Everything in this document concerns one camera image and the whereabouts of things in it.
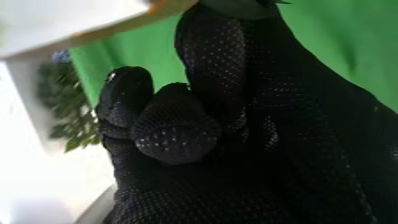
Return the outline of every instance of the green plant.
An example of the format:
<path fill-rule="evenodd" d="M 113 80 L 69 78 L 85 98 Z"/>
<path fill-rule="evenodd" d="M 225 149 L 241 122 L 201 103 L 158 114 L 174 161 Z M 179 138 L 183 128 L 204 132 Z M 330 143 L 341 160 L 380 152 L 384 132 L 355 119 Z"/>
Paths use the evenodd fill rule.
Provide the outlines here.
<path fill-rule="evenodd" d="M 71 62 L 42 64 L 39 75 L 37 97 L 57 118 L 50 137 L 67 140 L 69 152 L 99 143 L 96 116 Z"/>

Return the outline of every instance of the white surface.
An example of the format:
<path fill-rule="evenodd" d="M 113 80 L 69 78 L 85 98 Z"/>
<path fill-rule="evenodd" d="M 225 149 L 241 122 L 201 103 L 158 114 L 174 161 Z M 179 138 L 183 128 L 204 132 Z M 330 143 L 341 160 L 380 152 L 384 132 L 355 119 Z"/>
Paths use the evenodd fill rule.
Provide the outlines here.
<path fill-rule="evenodd" d="M 145 0 L 2 0 L 0 58 L 133 18 L 147 7 Z"/>
<path fill-rule="evenodd" d="M 112 165 L 101 147 L 66 155 L 48 154 L 32 123 L 39 105 L 26 110 L 16 88 L 26 87 L 32 80 L 14 85 L 12 70 L 0 62 L 0 223 L 67 224 L 113 183 Z"/>

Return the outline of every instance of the textured black fabric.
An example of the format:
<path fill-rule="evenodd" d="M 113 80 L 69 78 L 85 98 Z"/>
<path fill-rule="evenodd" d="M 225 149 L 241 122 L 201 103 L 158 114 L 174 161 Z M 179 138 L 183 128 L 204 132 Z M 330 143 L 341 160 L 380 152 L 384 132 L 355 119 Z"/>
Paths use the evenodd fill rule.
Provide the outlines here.
<path fill-rule="evenodd" d="M 280 18 L 241 26 L 250 132 L 279 139 L 275 192 L 304 223 L 396 223 L 396 113 L 318 62 Z"/>
<path fill-rule="evenodd" d="M 224 160 L 208 162 L 204 159 L 170 166 L 163 163 L 163 155 L 153 155 L 158 151 L 151 151 L 151 147 L 142 150 L 142 134 L 145 136 L 145 133 L 151 133 L 153 138 L 154 135 L 161 138 L 163 130 L 158 127 L 165 127 L 170 132 L 176 128 L 177 132 L 183 124 L 185 134 L 199 128 L 208 134 L 213 133 L 209 136 L 218 136 L 220 126 L 206 117 L 183 84 L 165 86 L 149 101 L 151 82 L 129 83 L 135 91 L 122 88 L 126 84 L 119 80 L 128 80 L 126 75 L 138 75 L 140 80 L 147 80 L 145 73 L 131 68 L 122 69 L 126 70 L 126 73 L 121 70 L 112 73 L 115 76 L 101 93 L 101 103 L 108 107 L 97 107 L 101 140 L 110 152 L 119 185 L 112 223 L 293 223 L 288 210 L 270 191 L 263 166 L 254 160 L 225 156 Z M 129 98 L 129 93 L 142 95 Z M 142 105 L 142 101 L 147 101 L 147 106 L 137 111 L 133 105 Z M 119 104 L 128 105 L 124 110 L 115 106 Z M 124 124 L 131 121 L 131 128 L 126 128 Z M 185 141 L 186 138 L 179 136 L 174 144 Z M 147 139 L 147 142 L 156 144 L 156 138 Z M 208 146 L 208 139 L 193 143 L 183 148 L 190 152 L 202 150 L 197 146 Z M 183 157 L 186 162 L 179 150 L 170 147 L 163 151 L 170 153 L 165 162 L 170 157 Z"/>
<path fill-rule="evenodd" d="M 197 5 L 176 49 L 197 114 L 215 118 L 222 136 L 197 163 L 163 164 L 138 151 L 128 127 L 144 119 L 147 130 L 181 117 L 177 107 L 158 115 L 172 93 L 149 101 L 151 82 L 133 81 L 142 97 L 122 97 L 131 90 L 101 97 L 115 108 L 97 109 L 119 184 L 113 223 L 398 223 L 398 116 L 320 63 L 280 17 L 238 21 Z"/>
<path fill-rule="evenodd" d="M 197 162 L 215 148 L 220 132 L 186 84 L 167 85 L 131 127 L 140 152 L 172 165 Z"/>

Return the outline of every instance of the black glove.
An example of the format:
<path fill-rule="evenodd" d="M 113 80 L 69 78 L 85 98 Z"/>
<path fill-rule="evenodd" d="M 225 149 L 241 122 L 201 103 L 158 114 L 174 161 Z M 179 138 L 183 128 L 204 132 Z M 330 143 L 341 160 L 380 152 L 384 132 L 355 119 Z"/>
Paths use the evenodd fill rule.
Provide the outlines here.
<path fill-rule="evenodd" d="M 231 128 L 229 119 L 211 118 L 186 85 L 167 85 L 153 95 L 145 70 L 117 69 L 96 111 L 119 185 L 112 222 L 291 223 L 265 166 L 222 145 L 241 136 L 245 122 Z M 234 139 L 240 148 L 243 141 Z"/>
<path fill-rule="evenodd" d="M 131 76 L 101 97 L 113 223 L 394 223 L 396 114 L 318 62 L 280 17 L 240 21 L 197 5 L 176 49 L 192 92 L 172 84 L 153 96 L 147 72 L 122 68 Z M 172 133 L 188 108 L 215 132 L 195 149 L 176 141 L 170 155 L 154 133 L 163 125 Z M 190 136 L 208 127 L 192 117 Z"/>

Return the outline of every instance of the green backdrop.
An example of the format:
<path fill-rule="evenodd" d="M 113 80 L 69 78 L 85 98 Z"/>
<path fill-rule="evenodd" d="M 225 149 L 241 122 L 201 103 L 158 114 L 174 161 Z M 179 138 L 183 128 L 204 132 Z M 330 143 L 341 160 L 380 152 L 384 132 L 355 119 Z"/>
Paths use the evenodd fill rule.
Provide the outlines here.
<path fill-rule="evenodd" d="M 279 5 L 298 41 L 337 74 L 398 111 L 398 1 L 289 0 Z M 142 66 L 156 88 L 185 81 L 174 50 L 174 31 L 181 15 L 71 49 L 83 88 L 92 105 L 110 70 Z"/>

